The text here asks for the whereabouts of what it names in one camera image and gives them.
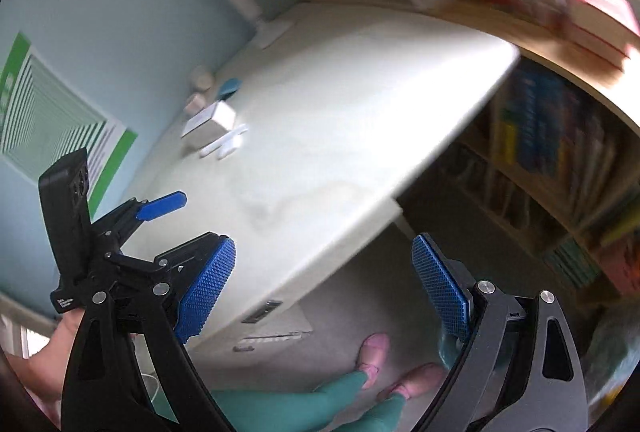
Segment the person left hand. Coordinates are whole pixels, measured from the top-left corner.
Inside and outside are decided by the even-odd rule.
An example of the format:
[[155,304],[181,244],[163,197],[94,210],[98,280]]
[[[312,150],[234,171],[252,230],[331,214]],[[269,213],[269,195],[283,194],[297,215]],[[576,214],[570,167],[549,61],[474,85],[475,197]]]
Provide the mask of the person left hand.
[[81,308],[64,313],[49,342],[34,356],[8,356],[18,380],[43,403],[56,403],[62,397],[70,351],[84,315]]

